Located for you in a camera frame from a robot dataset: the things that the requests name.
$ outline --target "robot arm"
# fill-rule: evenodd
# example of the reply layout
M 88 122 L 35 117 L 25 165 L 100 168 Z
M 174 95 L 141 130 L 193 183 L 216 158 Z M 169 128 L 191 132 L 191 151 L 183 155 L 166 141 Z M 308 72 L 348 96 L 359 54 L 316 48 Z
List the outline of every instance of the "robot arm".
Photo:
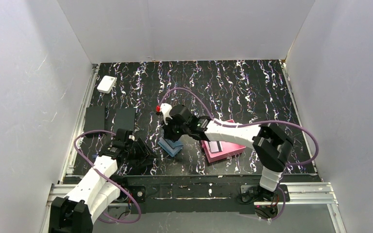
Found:
M 245 145 L 254 149 L 262 163 L 263 170 L 259 183 L 260 194 L 273 195 L 285 170 L 293 143 L 276 124 L 253 125 L 238 128 L 238 123 L 221 122 L 221 126 L 208 116 L 196 117 L 185 106 L 157 108 L 157 114 L 164 116 L 164 138 L 177 141 L 186 134 L 195 140 L 225 141 Z
M 134 141 L 132 131 L 118 130 L 104 147 L 94 166 L 65 197 L 57 197 L 51 205 L 50 233 L 91 233 L 93 223 L 120 196 L 120 190 L 106 182 L 94 169 L 110 177 L 118 169 L 117 159 Z

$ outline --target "cable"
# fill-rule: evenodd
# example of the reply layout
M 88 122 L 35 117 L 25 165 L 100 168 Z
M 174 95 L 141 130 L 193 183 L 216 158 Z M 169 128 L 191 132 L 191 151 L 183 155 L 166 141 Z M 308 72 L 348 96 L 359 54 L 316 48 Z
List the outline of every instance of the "cable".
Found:
M 283 212 L 284 209 L 285 209 L 285 202 L 286 202 L 286 200 L 285 200 L 285 193 L 284 193 L 284 191 L 282 190 L 282 188 L 280 188 L 279 186 L 277 187 L 277 189 L 278 189 L 279 191 L 281 191 L 282 196 L 284 197 L 284 199 L 283 199 L 283 201 L 282 201 L 282 208 L 281 208 L 281 211 L 277 214 L 277 216 L 271 218 L 271 220 L 276 220 L 277 218 L 279 218 L 279 217 L 281 216 L 282 212 Z
M 307 164 L 311 163 L 313 160 L 315 160 L 315 158 L 317 158 L 318 152 L 320 150 L 319 147 L 318 147 L 318 141 L 317 141 L 317 139 L 314 137 L 314 135 L 312 135 L 312 133 L 309 130 L 307 130 L 306 128 L 304 128 L 302 126 L 299 126 L 297 124 L 291 123 L 291 122 L 286 122 L 286 121 L 283 121 L 283 120 L 263 120 L 263 121 L 249 123 L 249 124 L 242 124 L 242 125 L 227 125 L 227 124 L 222 124 L 222 123 L 218 122 L 215 119 L 214 123 L 217 124 L 217 125 L 226 127 L 226 128 L 242 128 L 242 127 L 253 126 L 253 125 L 276 123 L 276 124 L 289 125 L 289 126 L 292 126 L 292 127 L 296 128 L 296 129 L 299 129 L 301 131 L 304 131 L 312 139 L 312 141 L 314 142 L 314 144 L 315 144 L 315 153 L 308 160 L 305 160 L 303 162 L 298 162 L 298 163 L 289 163 L 289 164 L 287 164 L 287 166 L 303 166 L 303 165 L 307 165 Z
M 127 195 L 129 197 L 129 199 L 131 199 L 132 203 L 134 203 L 136 209 L 138 210 L 138 217 L 135 219 L 135 220 L 129 220 L 129 221 L 122 221 L 122 220 L 119 220 L 119 219 L 116 219 L 112 216 L 110 216 L 108 213 L 103 213 L 103 215 L 105 215 L 106 217 L 108 217 L 109 219 L 111 219 L 112 221 L 114 222 L 119 222 L 119 223 L 134 223 L 134 222 L 137 222 L 140 218 L 141 218 L 141 207 L 139 207 L 139 204 L 138 202 L 134 199 L 134 197 L 131 196 L 131 194 L 129 194 L 122 186 L 120 186 L 119 184 L 117 184 L 116 182 L 114 182 L 113 180 L 111 180 L 109 177 L 105 176 L 104 174 L 102 174 L 100 171 L 98 171 L 96 168 L 94 168 L 94 164 L 93 162 L 91 162 L 85 155 L 84 153 L 82 152 L 81 149 L 78 148 L 78 146 L 76 146 L 76 142 L 83 136 L 87 135 L 87 134 L 91 134 L 91 133 L 110 133 L 112 134 L 112 136 L 115 136 L 116 134 L 114 132 L 111 132 L 111 131 L 106 131 L 106 130 L 91 130 L 91 131 L 88 131 L 88 132 L 85 132 L 81 135 L 79 135 L 77 138 L 75 138 L 75 140 L 73 141 L 73 147 L 75 148 L 75 150 L 78 152 L 78 154 L 80 156 L 82 156 L 83 159 L 85 159 L 85 161 L 87 161 L 91 167 L 94 169 L 94 171 L 99 175 L 101 176 L 102 178 L 104 178 L 105 180 L 107 180 L 108 182 L 110 182 L 111 184 L 115 185 L 118 189 L 120 189 L 121 192 L 123 192 L 125 195 Z
M 195 95 L 191 90 L 188 90 L 186 88 L 183 88 L 183 87 L 174 87 L 173 89 L 170 89 L 168 90 L 164 97 L 162 97 L 161 101 L 159 102 L 159 106 L 161 106 L 161 104 L 165 101 L 165 99 L 167 98 L 167 96 L 173 92 L 173 91 L 176 91 L 176 90 L 183 90 L 183 91 L 186 91 L 188 93 L 190 93 L 193 97 L 195 97 L 195 99 L 198 100 L 198 102 L 202 105 L 202 107 L 205 109 L 206 113 L 208 114 L 208 116 L 211 118 L 211 120 L 214 119 L 214 117 L 212 116 L 212 113 L 209 111 L 209 109 L 206 107 L 206 105 L 202 102 L 202 100 L 197 96 Z
M 124 215 L 124 214 L 129 214 L 131 211 L 125 211 L 125 212 L 123 212 L 119 217 L 118 217 L 118 219 L 120 219 L 121 217 L 122 217 L 122 215 Z
M 312 135 L 312 133 L 309 130 L 307 130 L 306 128 L 304 128 L 302 126 L 299 126 L 297 124 L 290 123 L 290 122 L 287 122 L 287 121 L 282 121 L 282 120 L 263 120 L 263 121 L 249 123 L 249 124 L 242 124 L 242 125 L 222 124 L 221 122 L 218 122 L 216 119 L 214 119 L 214 117 L 212 116 L 212 113 L 209 111 L 209 109 L 207 108 L 207 106 L 205 106 L 205 104 L 202 102 L 202 100 L 198 96 L 196 96 L 191 90 L 188 90 L 186 88 L 175 87 L 173 89 L 168 90 L 168 92 L 166 92 L 166 94 L 164 95 L 164 97 L 159 102 L 159 105 L 161 105 L 164 102 L 164 100 L 167 98 L 167 96 L 169 95 L 169 93 L 171 93 L 171 92 L 173 92 L 175 90 L 183 90 L 183 91 L 186 91 L 186 92 L 190 93 L 203 106 L 203 108 L 205 109 L 206 113 L 211 118 L 211 120 L 213 120 L 215 124 L 220 125 L 222 127 L 226 127 L 226 128 L 242 128 L 242 127 L 248 127 L 248 126 L 252 126 L 252 125 L 276 123 L 276 124 L 284 124 L 284 125 L 292 126 L 292 127 L 296 128 L 296 129 L 299 129 L 299 130 L 305 132 L 312 139 L 312 141 L 315 144 L 315 153 L 314 153 L 314 155 L 310 159 L 308 159 L 306 161 L 298 162 L 298 163 L 288 163 L 288 164 L 286 164 L 286 166 L 303 166 L 303 165 L 311 163 L 318 156 L 318 152 L 319 152 L 318 141 Z M 284 191 L 279 186 L 277 188 L 282 192 L 282 195 L 284 197 L 284 199 L 283 199 L 283 205 L 282 205 L 281 211 L 277 214 L 277 216 L 273 217 L 271 220 L 275 220 L 278 217 L 280 217 L 280 215 L 282 214 L 282 212 L 284 211 L 284 208 L 285 208 L 285 202 L 286 202 L 285 193 L 284 193 Z

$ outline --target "gray floor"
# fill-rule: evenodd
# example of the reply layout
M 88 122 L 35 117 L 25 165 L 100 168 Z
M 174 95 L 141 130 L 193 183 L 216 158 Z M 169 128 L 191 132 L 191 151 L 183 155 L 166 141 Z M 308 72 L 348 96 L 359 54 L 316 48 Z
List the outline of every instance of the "gray floor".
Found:
M 303 232 L 334 233 L 327 205 L 287 205 L 279 219 L 265 221 L 237 213 L 154 213 L 134 224 L 106 224 L 97 221 L 93 233 L 244 233 Z

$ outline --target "metal frame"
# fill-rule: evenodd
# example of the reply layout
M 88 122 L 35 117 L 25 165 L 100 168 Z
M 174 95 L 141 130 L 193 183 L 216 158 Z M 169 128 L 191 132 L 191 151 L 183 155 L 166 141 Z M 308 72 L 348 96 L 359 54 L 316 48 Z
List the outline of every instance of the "metal frame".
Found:
M 89 79 L 88 86 L 86 87 L 84 100 L 82 102 L 81 109 L 79 110 L 78 120 L 76 122 L 75 129 L 73 130 L 72 139 L 71 139 L 71 142 L 69 144 L 67 159 L 66 159 L 66 162 L 64 164 L 64 167 L 62 168 L 61 177 L 59 178 L 60 182 L 63 181 L 63 179 L 66 175 L 69 175 L 69 174 L 73 173 L 73 166 L 75 164 L 75 158 L 76 158 L 76 155 L 77 155 L 77 152 L 73 147 L 73 140 L 78 135 L 80 135 L 84 130 L 86 108 L 91 103 L 92 93 L 94 92 L 94 86 L 95 86 L 95 81 L 96 81 L 97 76 L 98 76 L 98 71 L 99 71 L 99 65 L 94 64 L 94 67 L 93 67 L 93 70 L 92 70 L 92 75 Z
M 288 91 L 291 96 L 292 102 L 294 104 L 295 113 L 298 117 L 299 123 L 301 124 L 300 115 L 298 113 L 298 108 L 295 102 L 295 98 L 292 93 L 292 88 L 290 84 L 290 79 L 286 70 L 285 63 L 281 63 L 281 67 L 283 70 L 284 78 L 287 83 Z M 95 81 L 98 76 L 99 65 L 94 65 L 92 76 L 89 80 L 88 86 L 86 88 L 86 92 L 84 95 L 84 100 L 79 111 L 78 120 L 73 132 L 73 137 L 68 149 L 68 156 L 66 162 L 64 164 L 62 174 L 60 177 L 60 182 L 62 183 L 65 176 L 70 176 L 73 173 L 73 167 L 75 163 L 75 158 L 77 152 L 73 148 L 73 139 L 76 138 L 84 128 L 85 122 L 85 111 L 86 107 L 90 105 L 90 101 L 92 99 L 92 93 L 95 86 Z M 311 150 L 308 141 L 306 140 L 305 133 L 303 132 L 303 136 L 306 142 L 306 146 L 310 156 Z M 338 200 L 335 196 L 334 190 L 329 182 L 305 182 L 305 183 L 283 183 L 288 186 L 289 196 L 291 201 L 287 202 L 286 204 L 326 204 L 328 206 L 328 211 L 331 216 L 334 229 L 336 233 L 345 233 L 345 227 L 341 219 L 341 215 L 338 210 Z M 48 232 L 49 227 L 49 217 L 50 217 L 50 206 L 52 201 L 56 197 L 64 197 L 70 190 L 72 190 L 76 184 L 55 184 L 52 186 L 47 203 L 46 203 L 46 211 L 45 211 L 45 220 L 41 228 L 42 233 Z M 264 202 L 255 202 L 255 205 L 264 205 Z M 111 203 L 109 206 L 127 206 L 126 203 Z
M 296 101 L 295 101 L 294 94 L 292 92 L 292 86 L 291 86 L 290 78 L 289 78 L 289 75 L 288 75 L 288 72 L 287 72 L 286 64 L 285 64 L 285 62 L 282 62 L 282 61 L 280 61 L 280 63 L 281 63 L 281 68 L 282 68 L 282 71 L 283 71 L 283 74 L 284 74 L 285 82 L 287 83 L 287 87 L 288 87 L 288 90 L 289 90 L 289 95 L 291 96 L 292 103 L 294 104 L 295 113 L 297 114 L 298 121 L 299 121 L 300 125 L 302 126 L 301 118 L 300 118 L 300 115 L 299 115 L 299 112 L 298 112 L 298 107 L 297 107 L 297 104 L 296 104 Z M 304 135 L 304 139 L 305 139 L 305 143 L 306 143 L 306 147 L 308 149 L 309 155 L 312 157 L 311 149 L 310 149 L 309 143 L 306 139 L 305 133 L 304 132 L 302 132 L 302 133 Z M 315 171 L 318 172 L 317 168 L 315 166 L 315 161 L 312 161 L 312 164 L 314 166 Z M 332 223 L 334 225 L 335 232 L 336 233 L 346 233 L 347 231 L 345 230 L 344 223 L 341 219 L 341 214 L 339 213 L 339 210 L 338 210 L 338 202 L 337 203 L 328 203 L 327 206 L 328 206 L 329 214 L 331 216 Z
M 289 75 L 288 75 L 287 68 L 286 68 L 287 66 L 286 66 L 285 62 L 283 63 L 281 60 L 279 62 L 281 64 L 282 72 L 284 74 L 285 83 L 287 84 L 287 87 L 288 87 L 289 96 L 291 96 L 292 104 L 294 104 L 295 114 L 297 115 L 298 123 L 300 123 L 300 126 L 302 126 L 300 114 L 298 112 L 298 106 L 297 106 L 297 103 L 295 101 L 294 94 L 292 92 L 292 86 L 291 86 L 291 82 L 290 82 Z M 308 140 L 306 139 L 306 134 L 305 134 L 304 131 L 302 131 L 302 134 L 304 136 L 306 149 L 308 150 L 309 156 L 312 158 L 311 146 L 309 145 Z M 315 161 L 312 161 L 312 165 L 314 166 L 315 172 L 318 173 L 317 167 L 315 166 Z
M 337 233 L 345 233 L 341 216 L 338 211 L 338 201 L 330 182 L 283 183 L 287 185 L 291 201 L 286 204 L 326 204 L 330 210 L 331 219 Z M 45 221 L 41 232 L 46 233 L 49 227 L 50 206 L 56 197 L 64 197 L 76 184 L 55 184 L 46 203 Z M 254 202 L 254 205 L 269 205 L 266 202 Z M 127 203 L 111 203 L 110 207 L 127 206 Z

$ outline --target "pink book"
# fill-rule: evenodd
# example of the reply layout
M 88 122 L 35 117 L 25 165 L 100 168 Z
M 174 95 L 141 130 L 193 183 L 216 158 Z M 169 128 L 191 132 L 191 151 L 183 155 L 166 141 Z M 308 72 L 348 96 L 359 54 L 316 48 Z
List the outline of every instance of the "pink book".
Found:
M 234 120 L 227 120 L 227 122 L 234 123 Z M 245 150 L 245 146 L 230 142 L 201 141 L 201 143 L 210 163 L 225 159 L 226 157 L 241 154 Z

